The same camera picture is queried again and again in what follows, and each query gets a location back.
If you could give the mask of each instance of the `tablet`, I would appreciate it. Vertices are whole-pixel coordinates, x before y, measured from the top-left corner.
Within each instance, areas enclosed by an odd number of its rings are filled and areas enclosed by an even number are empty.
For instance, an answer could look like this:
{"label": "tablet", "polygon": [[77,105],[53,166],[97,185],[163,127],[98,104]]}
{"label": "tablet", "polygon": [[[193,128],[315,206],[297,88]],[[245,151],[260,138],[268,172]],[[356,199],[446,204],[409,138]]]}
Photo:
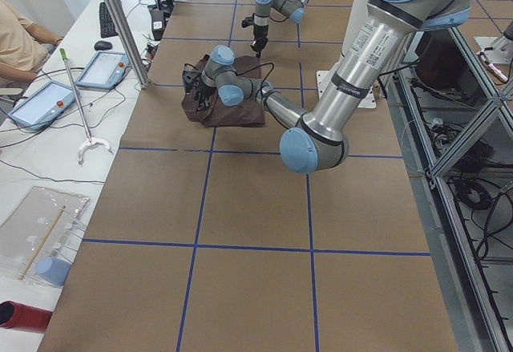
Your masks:
{"label": "tablet", "polygon": [[124,53],[98,51],[76,80],[78,87],[110,90],[121,82],[130,65]]}
{"label": "tablet", "polygon": [[11,110],[8,116],[20,127],[38,130],[52,123],[74,101],[71,87],[50,81]]}

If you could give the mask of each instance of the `beige shirt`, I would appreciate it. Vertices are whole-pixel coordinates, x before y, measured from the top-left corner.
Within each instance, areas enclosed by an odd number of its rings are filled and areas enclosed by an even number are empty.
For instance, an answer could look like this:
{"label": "beige shirt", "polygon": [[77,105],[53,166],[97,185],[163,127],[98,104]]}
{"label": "beige shirt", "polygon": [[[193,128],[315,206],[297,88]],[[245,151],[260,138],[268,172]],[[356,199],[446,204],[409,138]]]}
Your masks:
{"label": "beige shirt", "polygon": [[[41,67],[48,50],[25,30],[31,24],[31,20],[0,0],[0,63],[24,71],[35,71]],[[0,77],[0,85],[9,82],[12,81]]]}

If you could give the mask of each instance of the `computer mouse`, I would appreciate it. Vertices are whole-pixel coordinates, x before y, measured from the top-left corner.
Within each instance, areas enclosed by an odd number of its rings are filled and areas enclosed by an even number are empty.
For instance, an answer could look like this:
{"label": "computer mouse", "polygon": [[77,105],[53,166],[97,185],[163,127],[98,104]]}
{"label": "computer mouse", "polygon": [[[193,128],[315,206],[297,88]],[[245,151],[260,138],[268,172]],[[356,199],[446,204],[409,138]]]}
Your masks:
{"label": "computer mouse", "polygon": [[98,41],[95,43],[95,50],[110,50],[112,48],[112,43],[108,41]]}

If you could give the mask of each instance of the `person's arm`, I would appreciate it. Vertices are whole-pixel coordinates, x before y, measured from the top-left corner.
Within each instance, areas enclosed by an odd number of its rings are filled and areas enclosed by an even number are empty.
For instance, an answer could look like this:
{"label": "person's arm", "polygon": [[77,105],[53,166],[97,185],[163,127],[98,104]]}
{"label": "person's arm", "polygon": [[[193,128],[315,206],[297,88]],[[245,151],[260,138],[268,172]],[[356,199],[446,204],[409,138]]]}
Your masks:
{"label": "person's arm", "polygon": [[57,35],[46,27],[40,26],[36,23],[32,23],[30,26],[26,27],[25,30],[40,43],[49,43],[57,46],[63,40],[63,37],[60,35]]}
{"label": "person's arm", "polygon": [[33,71],[19,70],[15,67],[0,63],[0,77],[9,79],[13,82],[26,82],[30,83],[36,77]]}

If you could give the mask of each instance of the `wooden stick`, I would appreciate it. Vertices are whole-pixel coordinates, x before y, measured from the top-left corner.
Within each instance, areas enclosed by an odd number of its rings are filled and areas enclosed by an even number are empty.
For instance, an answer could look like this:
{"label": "wooden stick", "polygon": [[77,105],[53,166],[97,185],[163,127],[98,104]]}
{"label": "wooden stick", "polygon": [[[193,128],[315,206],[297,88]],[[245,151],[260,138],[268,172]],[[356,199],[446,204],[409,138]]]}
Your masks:
{"label": "wooden stick", "polygon": [[66,205],[63,205],[61,208],[60,208],[60,212],[57,213],[57,216],[55,216],[55,219],[52,221],[51,225],[50,225],[50,228],[48,229],[48,232],[46,232],[45,234],[45,237],[42,238],[42,240],[39,242],[39,245],[38,247],[36,248],[36,250],[34,251],[34,254],[32,255],[32,257],[30,258],[28,264],[26,265],[25,269],[23,270],[23,272],[20,273],[20,275],[18,276],[18,279],[19,280],[23,280],[23,278],[25,278],[25,275],[26,273],[29,271],[30,267],[32,266],[32,264],[34,263],[34,260],[35,258],[38,256],[39,252],[41,252],[41,249],[42,247],[45,245],[45,242],[46,240],[48,240],[48,237],[50,236],[50,233],[52,230],[54,230],[55,226],[57,225],[57,223],[59,222],[59,220],[61,219],[61,216],[63,215],[64,211],[66,210]]}

